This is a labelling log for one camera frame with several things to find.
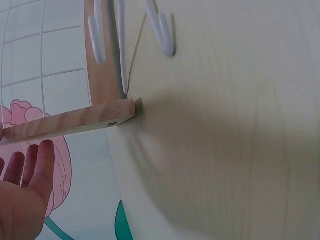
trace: hand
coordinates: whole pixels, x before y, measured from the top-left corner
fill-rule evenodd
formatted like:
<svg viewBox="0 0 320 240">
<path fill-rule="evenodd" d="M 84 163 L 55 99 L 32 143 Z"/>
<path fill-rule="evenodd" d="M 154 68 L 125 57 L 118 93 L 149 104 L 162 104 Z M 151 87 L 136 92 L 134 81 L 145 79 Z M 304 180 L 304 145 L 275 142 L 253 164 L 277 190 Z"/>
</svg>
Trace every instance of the hand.
<svg viewBox="0 0 320 240">
<path fill-rule="evenodd" d="M 53 190 L 54 165 L 50 140 L 31 145 L 26 157 L 21 152 L 12 155 L 0 181 L 0 240 L 34 240 L 41 233 Z M 4 166 L 0 158 L 0 176 Z"/>
</svg>

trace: finger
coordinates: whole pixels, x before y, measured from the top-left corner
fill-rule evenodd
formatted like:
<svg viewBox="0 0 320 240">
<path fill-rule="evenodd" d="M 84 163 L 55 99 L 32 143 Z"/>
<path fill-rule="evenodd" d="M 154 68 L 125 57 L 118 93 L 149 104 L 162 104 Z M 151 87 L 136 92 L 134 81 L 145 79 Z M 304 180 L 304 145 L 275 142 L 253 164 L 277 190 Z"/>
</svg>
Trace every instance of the finger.
<svg viewBox="0 0 320 240">
<path fill-rule="evenodd" d="M 31 145 L 28 148 L 28 151 L 26 152 L 24 173 L 23 173 L 22 185 L 21 185 L 23 188 L 27 188 L 29 186 L 31 179 L 34 176 L 37 157 L 38 157 L 38 150 L 39 150 L 38 145 Z"/>
<path fill-rule="evenodd" d="M 5 160 L 0 157 L 0 177 L 1 177 L 1 174 L 4 170 L 4 168 L 5 168 L 5 165 L 6 165 Z"/>
<path fill-rule="evenodd" d="M 50 140 L 43 141 L 38 150 L 37 161 L 29 188 L 36 191 L 48 207 L 54 187 L 55 147 Z"/>
<path fill-rule="evenodd" d="M 19 186 L 24 171 L 24 165 L 25 155 L 22 152 L 14 153 L 5 171 L 3 181 Z"/>
</svg>

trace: flower decal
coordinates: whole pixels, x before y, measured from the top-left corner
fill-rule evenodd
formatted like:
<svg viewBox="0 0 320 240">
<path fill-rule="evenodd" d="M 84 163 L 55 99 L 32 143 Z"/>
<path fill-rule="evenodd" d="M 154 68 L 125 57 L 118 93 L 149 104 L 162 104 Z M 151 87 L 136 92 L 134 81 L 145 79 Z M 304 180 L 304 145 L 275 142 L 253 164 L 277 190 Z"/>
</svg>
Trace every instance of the flower decal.
<svg viewBox="0 0 320 240">
<path fill-rule="evenodd" d="M 32 107 L 27 101 L 14 100 L 10 109 L 2 107 L 4 127 L 8 128 L 14 125 L 20 125 L 44 117 L 44 113 L 37 107 Z M 53 137 L 50 140 L 54 143 L 55 164 L 53 190 L 50 196 L 49 205 L 45 217 L 57 209 L 67 198 L 72 178 L 71 157 L 66 139 L 63 136 Z M 5 160 L 5 168 L 13 153 L 27 153 L 30 145 L 39 145 L 41 140 L 17 143 L 0 147 L 0 156 Z"/>
</svg>

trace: wooden frame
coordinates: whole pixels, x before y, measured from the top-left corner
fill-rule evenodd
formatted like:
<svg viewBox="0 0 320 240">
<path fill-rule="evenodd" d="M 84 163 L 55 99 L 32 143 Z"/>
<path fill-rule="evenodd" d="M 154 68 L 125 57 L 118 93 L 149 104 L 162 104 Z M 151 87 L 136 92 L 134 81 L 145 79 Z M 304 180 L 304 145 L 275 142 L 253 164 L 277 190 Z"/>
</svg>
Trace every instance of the wooden frame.
<svg viewBox="0 0 320 240">
<path fill-rule="evenodd" d="M 84 0 L 84 37 L 91 107 L 48 116 L 3 130 L 0 146 L 118 126 L 136 114 L 132 99 L 123 93 L 113 0 L 102 1 L 106 62 L 93 52 L 88 17 L 94 0 Z"/>
<path fill-rule="evenodd" d="M 88 25 L 88 17 L 94 15 L 94 0 L 84 1 L 86 64 L 92 106 L 112 103 L 127 97 L 122 91 L 119 42 L 113 2 L 113 0 L 101 1 L 106 61 L 104 64 L 98 64 Z"/>
<path fill-rule="evenodd" d="M 135 114 L 132 99 L 86 107 L 5 128 L 0 146 L 114 127 Z"/>
</svg>

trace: tiled wall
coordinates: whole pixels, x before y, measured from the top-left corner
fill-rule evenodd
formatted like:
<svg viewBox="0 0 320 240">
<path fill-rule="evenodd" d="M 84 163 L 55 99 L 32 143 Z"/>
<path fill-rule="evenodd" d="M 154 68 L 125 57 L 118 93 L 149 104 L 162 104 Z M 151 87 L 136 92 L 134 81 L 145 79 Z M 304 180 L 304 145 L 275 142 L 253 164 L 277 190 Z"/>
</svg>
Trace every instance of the tiled wall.
<svg viewBox="0 0 320 240">
<path fill-rule="evenodd" d="M 90 106 L 83 2 L 0 1 L 1 105 L 56 115 Z"/>
</svg>

